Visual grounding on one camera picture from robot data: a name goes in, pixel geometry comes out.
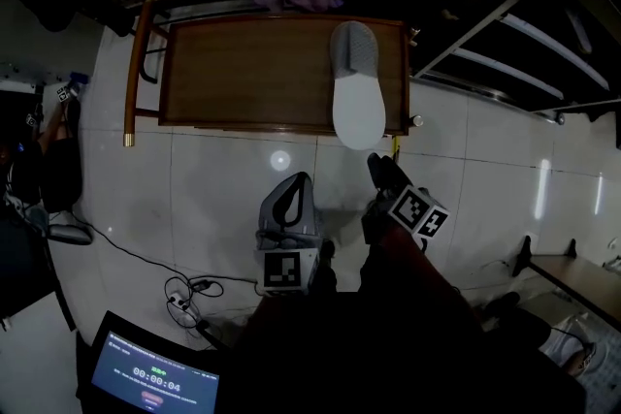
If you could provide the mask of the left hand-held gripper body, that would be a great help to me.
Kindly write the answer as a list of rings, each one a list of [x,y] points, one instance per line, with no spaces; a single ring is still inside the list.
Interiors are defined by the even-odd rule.
[[[306,183],[304,215],[297,225],[280,227],[273,218],[273,206],[294,181]],[[286,219],[295,217],[296,204],[294,201]],[[300,172],[288,177],[264,199],[259,210],[255,237],[255,259],[260,268],[259,285],[262,290],[269,295],[306,293],[316,272],[322,245],[312,182],[307,173]]]

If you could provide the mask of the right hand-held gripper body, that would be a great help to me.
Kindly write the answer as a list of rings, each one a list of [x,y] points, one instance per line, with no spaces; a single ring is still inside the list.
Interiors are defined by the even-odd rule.
[[[373,180],[375,198],[362,216],[365,243],[379,243],[395,223],[417,241],[433,239],[450,213],[426,189],[410,180]]]

